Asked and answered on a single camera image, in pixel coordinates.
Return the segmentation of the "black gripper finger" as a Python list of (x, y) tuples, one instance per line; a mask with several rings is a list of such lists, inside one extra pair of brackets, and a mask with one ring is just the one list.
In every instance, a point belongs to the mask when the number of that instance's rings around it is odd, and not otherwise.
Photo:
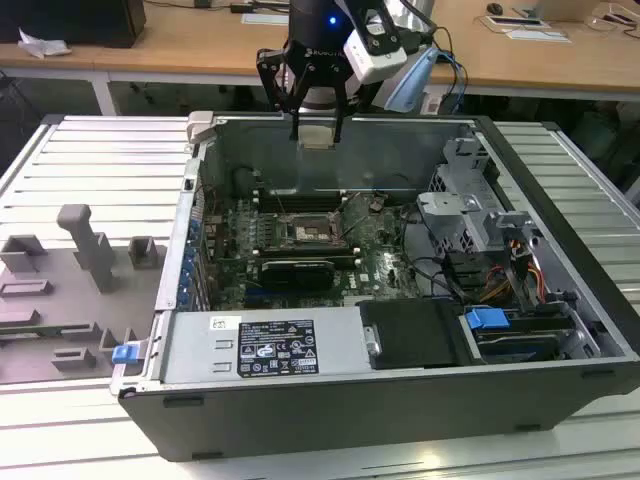
[[(278, 74), (288, 67), (294, 74), (290, 91), (278, 83)], [(256, 68), (267, 99), (276, 111), (291, 115), (290, 139), (299, 138), (299, 110), (311, 87), (311, 60), (298, 47), (273, 50), (260, 49), (256, 56)]]
[(333, 141), (341, 141), (341, 133), (344, 119), (355, 113), (366, 113), (375, 98), (375, 84), (362, 84), (352, 98), (348, 99), (346, 92), (347, 76), (345, 72), (337, 72), (333, 75), (332, 84), (336, 97), (336, 121)]

